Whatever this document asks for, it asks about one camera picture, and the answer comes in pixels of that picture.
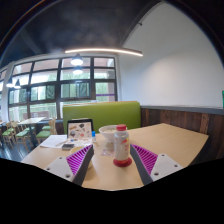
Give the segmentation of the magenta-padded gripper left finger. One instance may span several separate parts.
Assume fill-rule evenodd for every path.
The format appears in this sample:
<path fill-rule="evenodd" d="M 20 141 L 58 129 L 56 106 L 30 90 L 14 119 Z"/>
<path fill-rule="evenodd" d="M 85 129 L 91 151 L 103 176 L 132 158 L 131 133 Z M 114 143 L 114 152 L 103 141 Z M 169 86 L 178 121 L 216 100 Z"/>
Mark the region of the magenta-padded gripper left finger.
<path fill-rule="evenodd" d="M 93 146 L 88 145 L 67 157 L 59 156 L 45 170 L 81 186 L 93 155 Z"/>

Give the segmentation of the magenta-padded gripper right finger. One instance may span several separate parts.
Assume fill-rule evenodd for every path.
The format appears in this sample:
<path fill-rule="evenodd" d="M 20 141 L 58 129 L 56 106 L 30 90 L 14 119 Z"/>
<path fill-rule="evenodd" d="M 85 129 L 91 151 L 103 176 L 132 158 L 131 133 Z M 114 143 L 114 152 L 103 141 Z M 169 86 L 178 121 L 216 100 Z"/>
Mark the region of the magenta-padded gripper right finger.
<path fill-rule="evenodd" d="M 141 146 L 131 144 L 130 153 L 135 161 L 143 185 L 150 184 L 182 169 L 167 154 L 155 154 Z"/>

